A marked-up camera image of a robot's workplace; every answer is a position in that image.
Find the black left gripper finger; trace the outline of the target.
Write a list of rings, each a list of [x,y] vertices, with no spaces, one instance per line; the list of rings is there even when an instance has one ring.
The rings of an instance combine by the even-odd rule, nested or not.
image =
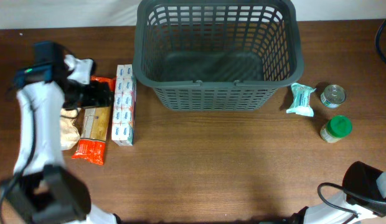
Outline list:
[[[90,95],[85,100],[86,108],[109,107],[113,104],[114,95],[112,93],[104,95]]]
[[[108,82],[92,81],[87,86],[88,94],[108,94],[112,89]]]

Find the orange pasta package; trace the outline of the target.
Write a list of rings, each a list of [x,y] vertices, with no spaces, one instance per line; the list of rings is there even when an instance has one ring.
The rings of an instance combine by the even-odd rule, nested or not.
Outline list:
[[[112,107],[113,99],[109,106],[84,109],[82,133],[72,159],[85,159],[99,166],[104,164]]]

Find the tissue multipack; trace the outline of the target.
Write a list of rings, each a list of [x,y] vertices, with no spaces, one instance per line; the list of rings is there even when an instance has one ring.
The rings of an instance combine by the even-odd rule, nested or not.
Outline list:
[[[134,109],[136,104],[136,79],[132,65],[118,65],[111,140],[119,146],[132,146],[134,140]]]

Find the beige paper bag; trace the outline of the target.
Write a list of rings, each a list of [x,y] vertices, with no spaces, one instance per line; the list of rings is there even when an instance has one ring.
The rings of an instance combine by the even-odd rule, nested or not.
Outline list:
[[[60,144],[62,151],[73,148],[80,139],[80,133],[74,124],[79,111],[79,109],[62,109],[60,112]]]

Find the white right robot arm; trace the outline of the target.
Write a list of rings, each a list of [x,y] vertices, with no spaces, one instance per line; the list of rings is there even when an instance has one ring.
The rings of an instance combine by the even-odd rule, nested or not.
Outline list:
[[[86,170],[92,201],[127,222],[216,222],[290,216],[324,203],[359,213],[344,185],[361,161],[386,170],[386,80],[341,82],[337,108],[312,82],[313,116],[289,113],[284,86],[257,110],[175,111],[138,87],[132,146],[109,145]]]

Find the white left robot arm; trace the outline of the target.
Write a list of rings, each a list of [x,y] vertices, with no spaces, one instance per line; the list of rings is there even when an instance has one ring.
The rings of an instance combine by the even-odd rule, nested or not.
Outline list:
[[[52,41],[34,44],[34,64],[18,70],[13,87],[21,109],[21,144],[11,178],[0,181],[7,202],[26,223],[119,223],[91,201],[87,186],[65,166],[62,110],[110,106],[107,83],[91,79],[95,62]]]

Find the grey plastic laundry basket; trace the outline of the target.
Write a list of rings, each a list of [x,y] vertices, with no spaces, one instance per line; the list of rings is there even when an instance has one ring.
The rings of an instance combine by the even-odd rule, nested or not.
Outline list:
[[[174,111],[253,111],[304,70],[290,0],[144,0],[133,71]]]

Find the light green wrapped packet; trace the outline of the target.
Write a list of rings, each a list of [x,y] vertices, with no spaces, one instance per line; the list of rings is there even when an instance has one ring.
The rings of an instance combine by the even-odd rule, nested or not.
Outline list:
[[[293,83],[291,85],[291,91],[293,93],[293,102],[291,106],[286,110],[287,113],[294,113],[301,116],[313,117],[314,111],[310,107],[310,96],[315,92],[315,88],[302,85],[299,83]]]

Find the silver tin can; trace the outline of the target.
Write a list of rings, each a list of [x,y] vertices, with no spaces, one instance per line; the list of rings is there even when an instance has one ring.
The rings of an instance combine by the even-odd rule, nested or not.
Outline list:
[[[321,94],[321,102],[328,108],[337,108],[347,99],[346,91],[339,85],[328,85]]]

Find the green lidded glass jar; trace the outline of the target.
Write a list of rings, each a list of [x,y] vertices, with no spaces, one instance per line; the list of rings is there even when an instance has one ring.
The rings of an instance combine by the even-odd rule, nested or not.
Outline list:
[[[335,143],[352,132],[351,120],[343,115],[331,118],[320,130],[321,138],[328,143]]]

